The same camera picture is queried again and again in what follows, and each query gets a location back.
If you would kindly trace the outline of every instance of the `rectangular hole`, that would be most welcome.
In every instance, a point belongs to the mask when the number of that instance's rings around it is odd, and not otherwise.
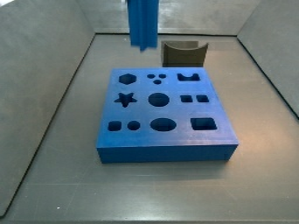
[[[197,102],[209,102],[208,96],[205,94],[196,95]]]
[[[118,130],[121,130],[121,122],[109,122],[108,126],[106,126],[106,129],[109,131],[118,131]]]
[[[212,118],[192,118],[191,127],[193,130],[216,130],[217,126]]]
[[[189,95],[181,95],[181,102],[192,102],[192,97]]]

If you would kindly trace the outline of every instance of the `star-shaped hole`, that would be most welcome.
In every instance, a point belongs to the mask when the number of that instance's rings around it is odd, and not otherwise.
[[[130,94],[118,93],[117,95],[118,98],[114,100],[114,102],[121,102],[124,108],[128,106],[129,102],[136,102],[136,99],[133,98],[133,93]]]

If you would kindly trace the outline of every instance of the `arch-shaped hole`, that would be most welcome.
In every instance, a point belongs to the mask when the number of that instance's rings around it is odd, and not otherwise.
[[[200,76],[195,73],[192,76],[187,77],[181,73],[177,73],[177,80],[179,81],[199,81]]]
[[[130,129],[130,130],[139,130],[140,129],[140,122],[137,121],[132,121],[126,124],[126,127]]]
[[[164,107],[169,103],[169,97],[167,94],[155,93],[148,96],[148,102],[155,107]]]
[[[157,118],[151,121],[151,128],[156,131],[171,131],[176,127],[176,123],[172,119]]]

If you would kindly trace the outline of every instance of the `small circular hole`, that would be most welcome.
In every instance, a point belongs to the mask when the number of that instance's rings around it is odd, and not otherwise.
[[[126,127],[130,129],[130,130],[139,130],[140,128],[140,122],[137,121],[132,121],[126,124]]]
[[[165,74],[164,74],[164,73],[160,73],[160,74],[159,74],[159,77],[160,77],[161,79],[164,79],[164,78],[165,78]]]
[[[152,74],[152,73],[149,73],[148,75],[147,75],[147,78],[148,79],[152,79],[155,77],[155,75]]]
[[[155,80],[155,81],[153,81],[153,84],[155,84],[155,85],[160,85],[161,83],[163,83],[163,82],[161,82],[160,80]]]

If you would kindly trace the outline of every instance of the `gray wall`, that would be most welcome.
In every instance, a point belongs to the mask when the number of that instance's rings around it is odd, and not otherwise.
[[[237,35],[260,0],[160,0],[159,32]],[[78,0],[94,32],[128,32],[122,0]]]
[[[237,38],[299,116],[297,9],[297,0],[263,0]]]
[[[74,0],[0,8],[0,216],[93,35]]]

